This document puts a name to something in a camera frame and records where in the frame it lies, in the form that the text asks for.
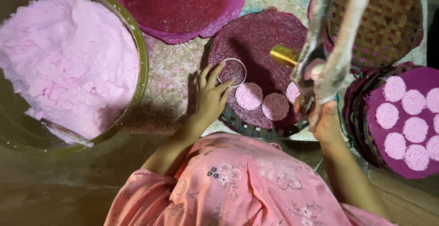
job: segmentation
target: large metal bowl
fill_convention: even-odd
[[[10,14],[15,13],[19,6],[28,5],[29,1],[0,0],[0,23],[10,18]],[[133,35],[140,58],[137,90],[122,116],[99,136],[91,139],[96,146],[117,133],[139,104],[148,81],[149,60],[142,32],[129,12],[116,0],[92,1],[104,5],[121,19]],[[4,78],[3,70],[0,69],[0,145],[11,150],[44,156],[63,156],[89,149],[83,145],[66,144],[58,139],[39,121],[24,114],[28,108],[29,104],[13,92],[12,83]]]

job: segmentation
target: left hand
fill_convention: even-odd
[[[206,128],[221,115],[226,106],[227,98],[232,92],[232,88],[229,86],[233,84],[234,79],[215,87],[217,76],[225,65],[225,62],[220,63],[206,80],[207,74],[213,66],[209,64],[199,73],[195,81],[197,105],[194,117],[198,118]]]

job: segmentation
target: right hand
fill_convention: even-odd
[[[300,110],[300,96],[294,102],[294,111]],[[337,102],[330,101],[323,105],[322,118],[317,125],[314,138],[320,144],[331,144],[335,142],[345,142],[340,132],[340,119],[338,117]]]

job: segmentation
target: pink rice cracker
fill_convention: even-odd
[[[300,95],[299,88],[294,82],[291,82],[287,88],[287,99],[291,104],[294,104],[296,98]]]
[[[433,113],[439,113],[439,88],[434,88],[428,92],[427,108]]]
[[[433,126],[435,127],[435,132],[439,134],[439,113],[436,114],[435,118],[433,119]]]
[[[288,114],[290,105],[281,94],[272,93],[264,98],[262,112],[272,121],[280,121]]]
[[[238,105],[246,110],[254,110],[262,103],[262,89],[255,83],[243,83],[236,89]]]
[[[403,134],[406,139],[412,143],[420,143],[425,140],[428,125],[425,120],[418,117],[411,117],[403,127]]]
[[[383,95],[386,101],[397,102],[406,93],[406,84],[404,80],[398,76],[389,77],[386,80],[383,89]]]
[[[430,154],[430,158],[439,161],[439,136],[433,136],[431,139],[427,142],[427,146],[425,149]]]
[[[430,161],[430,154],[422,145],[410,145],[404,155],[404,161],[411,170],[425,170]]]
[[[427,100],[419,91],[409,90],[404,94],[401,105],[407,114],[417,115],[425,108]]]
[[[392,128],[398,121],[398,109],[386,102],[381,104],[375,113],[377,123],[384,129]]]
[[[406,140],[399,133],[389,133],[384,141],[384,150],[386,154],[393,158],[401,160],[406,152]]]

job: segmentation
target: hand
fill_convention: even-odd
[[[294,111],[300,110],[300,96],[294,102]],[[331,101],[323,105],[322,118],[317,125],[314,138],[320,144],[344,143],[340,132],[340,119],[338,117],[337,102]]]
[[[221,115],[226,106],[227,98],[232,92],[232,88],[229,88],[229,86],[233,84],[234,79],[215,87],[217,76],[225,65],[225,62],[220,63],[211,72],[209,79],[206,81],[207,74],[212,69],[212,64],[209,64],[199,73],[195,81],[197,105],[194,116],[197,117],[206,128]]]

